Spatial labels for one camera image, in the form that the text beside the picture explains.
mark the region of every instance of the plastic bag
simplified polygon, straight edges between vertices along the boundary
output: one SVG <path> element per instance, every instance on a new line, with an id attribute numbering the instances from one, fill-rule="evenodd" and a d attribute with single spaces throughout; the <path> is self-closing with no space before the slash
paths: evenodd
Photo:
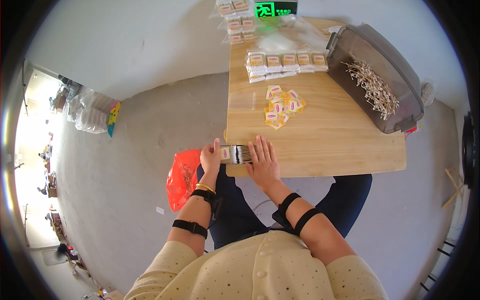
<path id="1" fill-rule="evenodd" d="M 75 122 L 77 120 L 77 112 L 79 109 L 84 108 L 82 103 L 80 103 L 80 98 L 82 94 L 78 94 L 70 101 L 67 106 L 67 121 Z"/>
<path id="2" fill-rule="evenodd" d="M 174 212 L 187 203 L 195 190 L 201 152 L 200 149 L 192 149 L 177 153 L 173 157 L 173 166 L 167 177 L 167 196 L 170 208 Z"/>
<path id="3" fill-rule="evenodd" d="M 96 108 L 109 114 L 110 107 L 115 105 L 117 101 L 113 98 L 105 96 L 102 93 L 96 92 L 91 88 L 87 88 L 85 95 L 80 98 L 80 103 L 82 103 L 83 107 L 85 108 Z"/>
<path id="4" fill-rule="evenodd" d="M 294 14 L 264 21 L 265 29 L 257 44 L 266 51 L 286 52 L 307 49 L 326 50 L 328 38 L 312 24 Z"/>
<path id="5" fill-rule="evenodd" d="M 83 108 L 77 111 L 75 128 L 90 133 L 108 130 L 108 114 L 96 108 Z"/>

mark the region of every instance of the dark blue pants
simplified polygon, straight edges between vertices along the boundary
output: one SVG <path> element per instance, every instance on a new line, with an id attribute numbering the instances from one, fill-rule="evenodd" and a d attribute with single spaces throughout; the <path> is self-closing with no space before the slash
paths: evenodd
<path id="1" fill-rule="evenodd" d="M 197 168 L 197 179 L 204 175 L 202 165 Z M 343 237 L 357 220 L 372 185 L 372 175 L 334 176 L 335 183 L 315 207 L 319 208 Z M 245 202 L 243 193 L 228 177 L 225 165 L 220 165 L 216 180 L 216 194 L 223 198 L 216 221 L 210 222 L 215 249 L 269 230 Z"/>

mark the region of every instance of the cardboard box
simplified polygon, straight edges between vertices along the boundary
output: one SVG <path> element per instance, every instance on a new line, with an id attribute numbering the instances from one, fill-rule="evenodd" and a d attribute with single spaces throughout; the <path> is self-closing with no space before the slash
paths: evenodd
<path id="1" fill-rule="evenodd" d="M 48 188 L 48 197 L 49 198 L 56 198 L 57 197 L 57 189 L 56 188 Z"/>

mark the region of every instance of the green exit sign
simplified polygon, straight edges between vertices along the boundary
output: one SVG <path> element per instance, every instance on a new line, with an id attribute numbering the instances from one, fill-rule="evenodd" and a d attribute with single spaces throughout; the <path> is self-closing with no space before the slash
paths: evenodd
<path id="1" fill-rule="evenodd" d="M 275 17 L 289 13 L 297 13 L 297 2 L 273 1 L 255 3 L 255 15 L 257 18 Z"/>

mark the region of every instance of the woman's right hand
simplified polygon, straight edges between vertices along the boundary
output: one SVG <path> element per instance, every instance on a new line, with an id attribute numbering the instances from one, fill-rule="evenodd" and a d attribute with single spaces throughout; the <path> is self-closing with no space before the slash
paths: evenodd
<path id="1" fill-rule="evenodd" d="M 265 137 L 257 135 L 258 155 L 252 142 L 248 142 L 252 164 L 246 164 L 248 174 L 253 182 L 264 193 L 277 184 L 283 184 L 280 180 L 280 168 L 276 160 L 275 149 L 272 143 L 268 143 Z"/>

